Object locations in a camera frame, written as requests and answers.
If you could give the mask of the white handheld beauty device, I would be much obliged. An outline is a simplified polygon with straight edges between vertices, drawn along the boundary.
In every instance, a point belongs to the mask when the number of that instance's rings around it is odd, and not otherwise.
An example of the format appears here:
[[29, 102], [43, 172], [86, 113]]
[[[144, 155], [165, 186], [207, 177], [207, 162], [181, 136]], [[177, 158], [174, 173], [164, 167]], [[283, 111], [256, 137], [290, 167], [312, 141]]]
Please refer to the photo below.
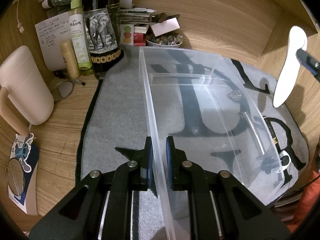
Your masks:
[[296, 53], [299, 49], [306, 50], [307, 45], [308, 38], [305, 31], [294, 25], [289, 32], [286, 59], [273, 95], [274, 108], [280, 107], [293, 91], [300, 69]]

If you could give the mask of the clear plastic storage bin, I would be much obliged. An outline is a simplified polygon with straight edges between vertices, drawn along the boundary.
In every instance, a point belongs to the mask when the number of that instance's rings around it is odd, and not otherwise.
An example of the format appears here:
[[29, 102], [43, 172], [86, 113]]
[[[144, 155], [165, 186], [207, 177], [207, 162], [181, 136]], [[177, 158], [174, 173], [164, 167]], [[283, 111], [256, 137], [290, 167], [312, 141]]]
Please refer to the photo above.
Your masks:
[[166, 139], [204, 170], [231, 172], [263, 204], [284, 183], [278, 152], [256, 103], [224, 57], [187, 49], [143, 47], [153, 171], [169, 239], [189, 239], [187, 193], [170, 188]]

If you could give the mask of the grey mat with black letters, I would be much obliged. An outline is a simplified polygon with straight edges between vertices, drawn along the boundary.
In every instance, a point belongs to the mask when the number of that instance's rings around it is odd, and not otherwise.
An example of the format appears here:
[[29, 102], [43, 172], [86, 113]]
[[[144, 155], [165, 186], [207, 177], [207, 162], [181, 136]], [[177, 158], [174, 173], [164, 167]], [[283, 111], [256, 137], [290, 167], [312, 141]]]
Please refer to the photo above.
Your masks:
[[[78, 148], [78, 179], [92, 170], [115, 170], [128, 160], [115, 147], [140, 150], [150, 137], [139, 50], [126, 47], [124, 58], [99, 81]], [[274, 108], [275, 78], [249, 64], [224, 58], [233, 64], [236, 76], [256, 103], [278, 152], [284, 183], [276, 194], [277, 200], [295, 184], [309, 162], [306, 140], [287, 107]], [[134, 201], [136, 227], [132, 238], [169, 239], [155, 181], [148, 191], [135, 193]]]

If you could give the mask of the black pen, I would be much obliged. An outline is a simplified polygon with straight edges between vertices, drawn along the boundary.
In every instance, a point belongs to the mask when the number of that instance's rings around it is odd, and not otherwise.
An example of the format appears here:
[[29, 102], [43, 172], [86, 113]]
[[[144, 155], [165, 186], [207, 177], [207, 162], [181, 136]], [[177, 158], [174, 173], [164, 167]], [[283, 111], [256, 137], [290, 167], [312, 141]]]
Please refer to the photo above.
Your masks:
[[71, 78], [66, 70], [56, 70], [56, 71], [53, 71], [53, 74], [55, 77], [58, 77], [63, 80], [71, 81], [74, 84], [78, 84], [78, 85], [82, 85], [82, 86], [86, 85], [86, 83], [84, 81]]

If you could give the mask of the blue cartoon sticker card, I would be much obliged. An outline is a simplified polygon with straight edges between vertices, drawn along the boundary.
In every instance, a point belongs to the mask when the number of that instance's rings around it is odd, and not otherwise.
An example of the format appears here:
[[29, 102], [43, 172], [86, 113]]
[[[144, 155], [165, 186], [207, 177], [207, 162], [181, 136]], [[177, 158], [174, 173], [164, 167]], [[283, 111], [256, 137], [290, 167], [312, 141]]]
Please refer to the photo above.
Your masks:
[[16, 135], [11, 147], [10, 159], [15, 158], [22, 165], [24, 170], [24, 191], [20, 196], [16, 196], [8, 186], [8, 196], [11, 201], [15, 203], [15, 205], [25, 214], [32, 216], [38, 215], [36, 202], [36, 177], [39, 162], [39, 148], [34, 144], [34, 139], [35, 137], [33, 133], [29, 133], [27, 137], [23, 137], [18, 134]]

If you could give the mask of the small round mirror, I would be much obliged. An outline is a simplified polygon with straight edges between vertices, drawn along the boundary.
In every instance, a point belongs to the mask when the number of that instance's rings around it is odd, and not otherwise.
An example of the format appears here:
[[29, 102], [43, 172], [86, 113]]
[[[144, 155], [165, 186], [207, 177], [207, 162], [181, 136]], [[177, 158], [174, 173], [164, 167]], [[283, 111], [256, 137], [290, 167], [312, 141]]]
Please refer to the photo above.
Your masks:
[[7, 169], [7, 182], [12, 193], [20, 196], [24, 191], [24, 170], [20, 162], [12, 158], [9, 160]]

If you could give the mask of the white bowl of trinkets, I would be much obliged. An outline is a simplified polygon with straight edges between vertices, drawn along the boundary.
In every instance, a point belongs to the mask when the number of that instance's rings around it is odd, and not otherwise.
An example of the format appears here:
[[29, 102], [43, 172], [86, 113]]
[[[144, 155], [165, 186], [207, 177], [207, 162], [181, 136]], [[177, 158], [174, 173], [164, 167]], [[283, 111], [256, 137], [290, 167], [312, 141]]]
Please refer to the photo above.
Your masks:
[[177, 47], [179, 48], [183, 43], [184, 36], [181, 34], [159, 36], [146, 35], [146, 45], [152, 47]]

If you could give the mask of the red small box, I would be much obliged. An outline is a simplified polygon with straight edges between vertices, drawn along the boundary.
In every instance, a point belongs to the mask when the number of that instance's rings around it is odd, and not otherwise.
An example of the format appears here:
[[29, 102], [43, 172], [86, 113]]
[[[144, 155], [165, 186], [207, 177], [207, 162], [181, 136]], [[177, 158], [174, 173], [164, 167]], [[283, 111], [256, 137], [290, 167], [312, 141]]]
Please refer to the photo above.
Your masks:
[[143, 33], [134, 33], [133, 34], [133, 45], [134, 46], [145, 46], [146, 39], [145, 34]]

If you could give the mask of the fruit picture card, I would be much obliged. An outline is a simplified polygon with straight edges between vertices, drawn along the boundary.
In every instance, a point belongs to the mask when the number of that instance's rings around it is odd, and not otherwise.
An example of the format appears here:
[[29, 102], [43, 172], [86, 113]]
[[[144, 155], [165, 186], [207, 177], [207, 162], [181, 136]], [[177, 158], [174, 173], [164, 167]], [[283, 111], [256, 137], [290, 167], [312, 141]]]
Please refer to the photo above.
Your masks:
[[132, 46], [134, 43], [134, 25], [121, 24], [120, 25], [120, 44]]

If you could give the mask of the gold cylindrical tube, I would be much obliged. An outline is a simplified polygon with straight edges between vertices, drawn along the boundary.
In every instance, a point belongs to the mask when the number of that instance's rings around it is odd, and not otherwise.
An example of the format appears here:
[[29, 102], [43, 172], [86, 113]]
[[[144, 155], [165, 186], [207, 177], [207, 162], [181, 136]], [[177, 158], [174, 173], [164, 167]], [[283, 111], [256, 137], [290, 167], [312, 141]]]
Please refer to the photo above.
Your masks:
[[63, 40], [60, 43], [60, 51], [66, 64], [69, 77], [71, 79], [77, 79], [80, 76], [80, 70], [70, 40]]

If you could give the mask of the white folded card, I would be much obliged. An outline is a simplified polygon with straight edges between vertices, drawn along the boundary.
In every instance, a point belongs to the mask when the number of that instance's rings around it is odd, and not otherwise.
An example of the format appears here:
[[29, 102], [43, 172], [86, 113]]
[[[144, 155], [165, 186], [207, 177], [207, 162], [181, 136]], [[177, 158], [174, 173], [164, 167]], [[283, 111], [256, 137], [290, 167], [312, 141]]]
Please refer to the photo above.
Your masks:
[[151, 25], [151, 30], [156, 37], [169, 33], [171, 31], [175, 31], [177, 29], [180, 29], [177, 18], [171, 18], [163, 21], [162, 23]]

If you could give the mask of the stack of books and papers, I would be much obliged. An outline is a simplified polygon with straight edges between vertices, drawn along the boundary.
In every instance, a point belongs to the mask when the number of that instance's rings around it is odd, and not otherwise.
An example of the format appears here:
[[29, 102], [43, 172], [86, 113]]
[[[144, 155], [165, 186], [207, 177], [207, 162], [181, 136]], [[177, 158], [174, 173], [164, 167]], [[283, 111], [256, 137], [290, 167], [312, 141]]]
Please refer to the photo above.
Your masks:
[[146, 34], [156, 12], [153, 9], [138, 7], [120, 9], [118, 14], [120, 26], [123, 28], [129, 27], [129, 32]]

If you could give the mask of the green spray bottle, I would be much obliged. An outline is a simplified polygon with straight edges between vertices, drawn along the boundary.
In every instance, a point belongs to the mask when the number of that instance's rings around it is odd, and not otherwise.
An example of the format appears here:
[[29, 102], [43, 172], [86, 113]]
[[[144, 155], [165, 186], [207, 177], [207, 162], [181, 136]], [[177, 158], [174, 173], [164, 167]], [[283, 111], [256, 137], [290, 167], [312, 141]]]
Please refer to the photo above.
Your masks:
[[73, 49], [80, 74], [82, 76], [93, 75], [81, 0], [71, 0], [68, 16]]

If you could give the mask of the white handwritten note paper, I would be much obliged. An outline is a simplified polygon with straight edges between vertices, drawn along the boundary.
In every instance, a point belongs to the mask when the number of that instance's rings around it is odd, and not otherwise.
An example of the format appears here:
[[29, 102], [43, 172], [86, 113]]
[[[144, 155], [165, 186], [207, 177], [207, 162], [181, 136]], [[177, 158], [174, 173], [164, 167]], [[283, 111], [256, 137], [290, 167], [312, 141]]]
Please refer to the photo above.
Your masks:
[[65, 69], [60, 43], [71, 40], [68, 12], [35, 24], [35, 29], [47, 68], [52, 72]]

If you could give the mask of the dark wine bottle elephant label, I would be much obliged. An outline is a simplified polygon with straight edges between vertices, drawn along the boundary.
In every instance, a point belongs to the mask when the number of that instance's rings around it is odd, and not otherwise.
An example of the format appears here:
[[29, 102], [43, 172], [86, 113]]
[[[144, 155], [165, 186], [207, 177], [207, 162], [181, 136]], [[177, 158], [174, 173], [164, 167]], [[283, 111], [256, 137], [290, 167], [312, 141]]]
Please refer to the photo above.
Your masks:
[[94, 75], [103, 78], [124, 56], [120, 47], [120, 0], [82, 0]]

